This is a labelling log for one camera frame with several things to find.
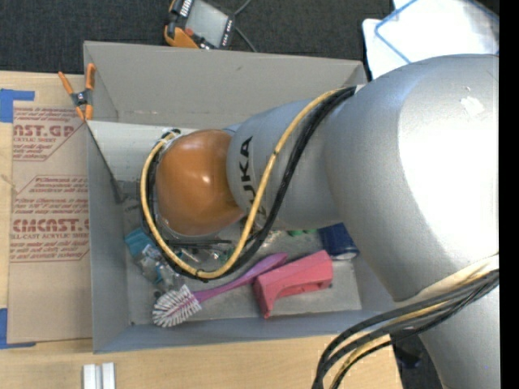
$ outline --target teal object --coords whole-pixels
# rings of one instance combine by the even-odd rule
[[[124,242],[128,245],[133,258],[137,258],[146,246],[155,247],[152,239],[142,229],[136,229],[128,233],[124,237]]]

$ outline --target toothbrush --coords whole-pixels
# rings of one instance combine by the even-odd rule
[[[157,299],[152,312],[153,322],[157,326],[161,327],[172,327],[183,323],[193,314],[202,310],[202,306],[200,305],[202,302],[222,293],[226,293],[231,289],[252,284],[256,277],[272,270],[273,268],[283,265],[287,258],[288,254],[286,252],[269,255],[268,257],[261,259],[256,265],[236,280],[215,287],[214,289],[192,292],[186,284],[184,284],[179,290],[171,289]]]

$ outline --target gray robot arm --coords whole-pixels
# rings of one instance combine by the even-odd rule
[[[467,267],[495,262],[498,69],[494,56],[434,58],[358,90],[312,136],[276,227],[344,222],[402,304]],[[236,130],[227,177],[245,211],[265,157],[306,103],[267,111]],[[272,207],[286,160],[278,157],[263,214]],[[445,389],[500,387],[499,288],[421,338]]]

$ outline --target yellow cable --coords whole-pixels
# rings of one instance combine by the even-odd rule
[[[146,219],[146,222],[148,223],[148,226],[150,228],[150,231],[157,241],[157,244],[163,249],[163,251],[168,255],[168,257],[171,258],[171,260],[178,265],[181,269],[184,271],[190,273],[193,276],[196,276],[200,279],[206,279],[211,280],[214,278],[217,278],[219,276],[224,275],[236,262],[238,259],[238,256],[242,252],[243,247],[247,243],[247,239],[249,238],[249,233],[252,230],[252,225],[254,224],[254,220],[256,217],[256,214],[258,212],[258,209],[260,208],[261,199],[263,198],[263,194],[265,192],[265,189],[268,184],[268,179],[271,176],[272,169],[274,167],[274,164],[276,163],[277,155],[281,151],[281,149],[285,146],[287,139],[289,136],[294,132],[295,128],[298,126],[298,124],[323,100],[326,100],[330,96],[332,96],[334,93],[339,91],[339,89],[335,89],[332,91],[328,91],[324,93],[321,96],[318,96],[313,101],[311,101],[303,110],[301,110],[298,115],[292,120],[290,125],[286,128],[283,135],[280,137],[279,141],[277,142],[277,145],[274,148],[274,151],[272,152],[272,155],[270,156],[270,159],[268,160],[267,166],[265,167],[265,170],[263,172],[263,176],[260,180],[260,184],[258,185],[258,190],[256,191],[256,196],[254,198],[254,201],[251,205],[251,211],[247,217],[247,221],[245,223],[245,227],[242,231],[242,235],[238,241],[238,244],[236,245],[236,248],[234,248],[233,253],[229,257],[229,259],[225,262],[224,265],[222,265],[220,268],[216,269],[215,271],[204,271],[198,268],[193,268],[188,263],[182,261],[168,246],[168,244],[165,243],[164,239],[162,239],[161,234],[159,233],[157,227],[155,226],[155,223],[153,222],[153,218],[151,215],[151,212],[149,210],[148,206],[148,192],[147,192],[147,179],[148,179],[148,171],[149,167],[152,163],[152,161],[155,159],[155,156],[158,154],[158,152],[165,146],[165,144],[170,141],[172,138],[174,138],[176,135],[168,135],[161,139],[161,141],[152,149],[150,154],[148,155],[148,158],[144,162],[144,166],[141,172],[140,176],[140,200],[143,208],[143,214]]]

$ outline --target blue object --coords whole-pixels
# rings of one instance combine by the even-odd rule
[[[130,254],[136,258],[147,246],[155,246],[152,239],[142,229],[136,229],[124,237],[124,242],[130,249]]]
[[[317,232],[321,242],[323,242],[323,248],[331,256],[348,253],[358,254],[358,248],[344,224],[334,224],[326,228],[317,229]]]
[[[7,344],[7,308],[0,309],[0,350],[3,348],[32,347],[34,343]]]
[[[34,91],[0,89],[0,122],[13,122],[13,103],[16,100],[34,100]]]

